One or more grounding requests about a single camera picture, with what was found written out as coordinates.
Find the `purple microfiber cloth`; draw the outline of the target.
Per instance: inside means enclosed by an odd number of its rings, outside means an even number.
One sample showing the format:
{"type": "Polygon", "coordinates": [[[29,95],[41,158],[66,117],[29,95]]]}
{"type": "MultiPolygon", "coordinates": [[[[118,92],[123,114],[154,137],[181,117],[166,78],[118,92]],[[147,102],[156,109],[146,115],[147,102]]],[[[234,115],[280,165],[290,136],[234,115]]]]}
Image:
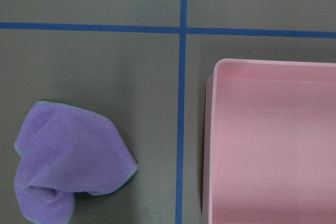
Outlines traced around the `purple microfiber cloth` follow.
{"type": "Polygon", "coordinates": [[[108,118],[63,103],[36,102],[14,147],[15,194],[32,223],[68,223],[76,193],[113,193],[138,169],[108,118]]]}

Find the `pink plastic bin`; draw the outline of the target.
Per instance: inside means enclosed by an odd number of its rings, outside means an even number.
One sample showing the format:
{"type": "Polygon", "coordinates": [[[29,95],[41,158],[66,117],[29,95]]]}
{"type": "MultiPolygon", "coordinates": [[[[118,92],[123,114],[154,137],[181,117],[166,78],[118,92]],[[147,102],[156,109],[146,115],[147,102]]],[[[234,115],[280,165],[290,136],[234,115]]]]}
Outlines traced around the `pink plastic bin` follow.
{"type": "Polygon", "coordinates": [[[205,223],[335,223],[335,64],[215,65],[202,215],[205,223]]]}

